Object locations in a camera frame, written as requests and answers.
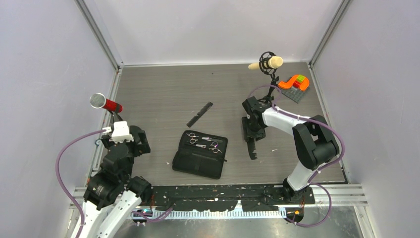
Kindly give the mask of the silver scissors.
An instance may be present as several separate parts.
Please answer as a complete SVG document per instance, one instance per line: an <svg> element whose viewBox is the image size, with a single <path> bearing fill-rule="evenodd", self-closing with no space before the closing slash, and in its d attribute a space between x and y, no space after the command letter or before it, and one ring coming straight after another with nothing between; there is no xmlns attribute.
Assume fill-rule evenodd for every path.
<svg viewBox="0 0 420 238"><path fill-rule="evenodd" d="M194 132L187 132L186 135L188 137L190 137L190 139L189 139L190 144L207 143L207 142L212 143L213 142L213 139L211 137L198 136Z"/></svg>
<svg viewBox="0 0 420 238"><path fill-rule="evenodd" d="M222 151L218 148L218 143L216 141L213 141L210 145L194 144L193 146L211 150L215 154L222 153Z"/></svg>

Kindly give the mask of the black zip tool case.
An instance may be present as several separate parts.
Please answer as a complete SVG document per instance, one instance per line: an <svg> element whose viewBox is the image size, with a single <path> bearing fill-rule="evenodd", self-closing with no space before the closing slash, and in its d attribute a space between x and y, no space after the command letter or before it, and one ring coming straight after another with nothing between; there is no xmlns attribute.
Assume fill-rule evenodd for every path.
<svg viewBox="0 0 420 238"><path fill-rule="evenodd" d="M211 137L213 141L218 143L218 148L222 153L215 154L211 150L193 146L193 144L189 143L190 137L186 135L187 132L194 132L202 137ZM220 179L223 165L227 161L225 159L227 144L228 139L226 137L186 130L180 138L178 151L172 161L172 169L210 179Z"/></svg>

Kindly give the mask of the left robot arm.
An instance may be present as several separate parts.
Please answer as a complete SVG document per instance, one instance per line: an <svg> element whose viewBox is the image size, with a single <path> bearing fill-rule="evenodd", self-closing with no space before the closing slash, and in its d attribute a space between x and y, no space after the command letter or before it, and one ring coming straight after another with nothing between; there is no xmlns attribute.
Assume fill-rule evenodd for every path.
<svg viewBox="0 0 420 238"><path fill-rule="evenodd" d="M87 183L80 226L74 229L73 238L112 238L138 205L151 201L151 184L132 176L134 159L151 151L146 133L134 125L122 133L118 142L113 141L112 133L101 137L108 152Z"/></svg>

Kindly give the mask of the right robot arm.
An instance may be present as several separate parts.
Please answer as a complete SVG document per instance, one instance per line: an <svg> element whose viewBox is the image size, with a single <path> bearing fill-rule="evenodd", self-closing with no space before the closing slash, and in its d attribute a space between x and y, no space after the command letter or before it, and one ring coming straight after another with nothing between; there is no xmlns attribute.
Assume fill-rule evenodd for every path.
<svg viewBox="0 0 420 238"><path fill-rule="evenodd" d="M244 140L251 160L257 159L255 142L264 139L265 129L274 127L294 138L298 163L283 182L283 198L296 203L317 169L326 165L339 153L339 146L323 116L304 117L290 113L278 106L263 104L255 97L247 98L242 106Z"/></svg>

